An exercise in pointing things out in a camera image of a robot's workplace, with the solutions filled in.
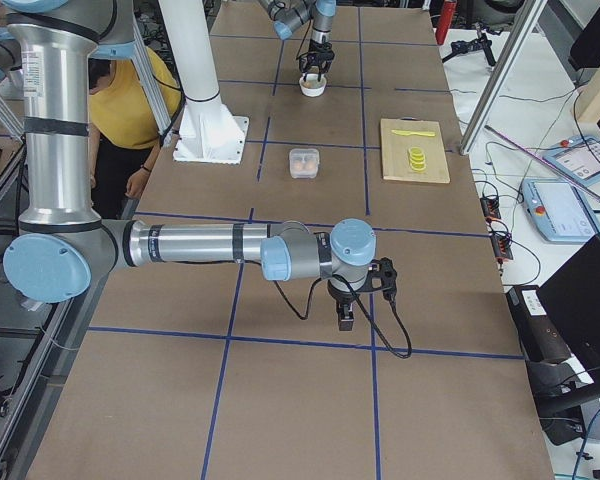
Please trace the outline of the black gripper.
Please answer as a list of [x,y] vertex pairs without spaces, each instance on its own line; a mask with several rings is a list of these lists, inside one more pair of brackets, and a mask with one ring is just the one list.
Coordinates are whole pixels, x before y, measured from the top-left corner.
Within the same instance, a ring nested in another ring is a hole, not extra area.
[[327,70],[334,61],[334,51],[330,42],[318,43],[311,41],[305,55],[305,67],[303,69],[303,81],[306,81],[312,68],[318,69],[318,82],[326,79]]
[[354,325],[354,314],[350,304],[358,296],[357,292],[335,279],[327,280],[327,291],[336,302],[338,329],[340,331],[351,331]]

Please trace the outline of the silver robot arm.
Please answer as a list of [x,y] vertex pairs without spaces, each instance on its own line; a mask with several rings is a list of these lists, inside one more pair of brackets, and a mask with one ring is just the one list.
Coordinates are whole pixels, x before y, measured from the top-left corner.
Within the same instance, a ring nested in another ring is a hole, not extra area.
[[291,3],[262,0],[259,4],[273,21],[274,30],[281,40],[289,39],[302,25],[311,23],[309,48],[305,53],[298,54],[296,59],[303,78],[316,69],[317,79],[322,80],[335,58],[330,36],[337,3],[334,0]]
[[58,303],[114,269],[146,263],[259,264],[270,281],[325,280],[341,329],[361,293],[381,275],[376,237],[346,219],[330,232],[277,225],[146,225],[104,220],[92,207],[88,161],[88,73],[92,57],[133,58],[129,1],[11,1],[9,32],[19,42],[29,205],[3,256],[9,283],[24,296]]

